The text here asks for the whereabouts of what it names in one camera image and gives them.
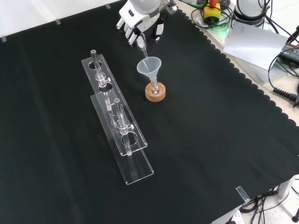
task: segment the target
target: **black tablecloth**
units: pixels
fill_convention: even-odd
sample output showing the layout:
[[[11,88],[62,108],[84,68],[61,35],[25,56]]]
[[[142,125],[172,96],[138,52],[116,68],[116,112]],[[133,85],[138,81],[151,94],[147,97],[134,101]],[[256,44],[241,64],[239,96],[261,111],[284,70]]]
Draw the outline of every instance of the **black tablecloth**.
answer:
[[[0,223],[208,224],[299,173],[299,130],[179,11],[150,56],[166,99],[144,96],[142,53],[116,30],[124,2],[0,44]],[[103,54],[155,174],[126,186],[81,60]]]

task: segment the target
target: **clear acrylic rack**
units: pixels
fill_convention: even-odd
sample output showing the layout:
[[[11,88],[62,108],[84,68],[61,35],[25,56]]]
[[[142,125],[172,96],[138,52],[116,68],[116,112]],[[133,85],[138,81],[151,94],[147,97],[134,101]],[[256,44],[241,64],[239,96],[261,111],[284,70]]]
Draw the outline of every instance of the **clear acrylic rack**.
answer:
[[[127,185],[154,174],[144,148],[148,146],[103,55],[91,51],[82,60],[93,87],[91,96],[111,150]]]

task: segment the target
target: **white wall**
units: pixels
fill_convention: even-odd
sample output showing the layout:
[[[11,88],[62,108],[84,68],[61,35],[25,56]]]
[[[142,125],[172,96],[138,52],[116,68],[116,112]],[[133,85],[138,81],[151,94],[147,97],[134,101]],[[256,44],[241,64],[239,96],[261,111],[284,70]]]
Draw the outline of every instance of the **white wall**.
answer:
[[[0,0],[0,37],[118,0]]]

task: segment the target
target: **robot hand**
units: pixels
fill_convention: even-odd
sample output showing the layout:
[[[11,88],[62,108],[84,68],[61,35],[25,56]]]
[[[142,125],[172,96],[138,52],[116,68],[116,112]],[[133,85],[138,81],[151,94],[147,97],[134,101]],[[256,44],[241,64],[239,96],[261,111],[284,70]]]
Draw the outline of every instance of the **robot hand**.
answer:
[[[166,9],[170,14],[177,11],[173,0],[128,0],[120,10],[121,19],[116,25],[124,30],[130,45],[133,45],[141,33],[159,40],[163,33],[163,19],[160,12]]]

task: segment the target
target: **white robot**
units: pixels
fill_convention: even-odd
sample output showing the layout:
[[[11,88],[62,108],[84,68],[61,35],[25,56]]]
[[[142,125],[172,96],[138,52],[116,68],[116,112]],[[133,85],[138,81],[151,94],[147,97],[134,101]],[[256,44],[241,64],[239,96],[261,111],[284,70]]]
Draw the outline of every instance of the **white robot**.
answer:
[[[166,9],[170,14],[177,11],[174,0],[128,0],[120,10],[121,19],[116,25],[124,30],[125,37],[133,45],[141,33],[152,43],[160,39],[164,29],[161,11]]]
[[[198,2],[197,0],[185,1],[186,3]],[[264,0],[237,0],[233,18],[249,25],[261,26],[269,2],[267,0],[265,5]],[[130,45],[133,45],[136,40],[139,43],[141,33],[144,33],[147,42],[152,40],[152,43],[149,43],[152,45],[160,39],[163,32],[165,18],[161,15],[163,14],[161,11],[164,9],[174,14],[178,8],[174,0],[128,0],[120,10],[121,19],[116,28],[125,32]]]

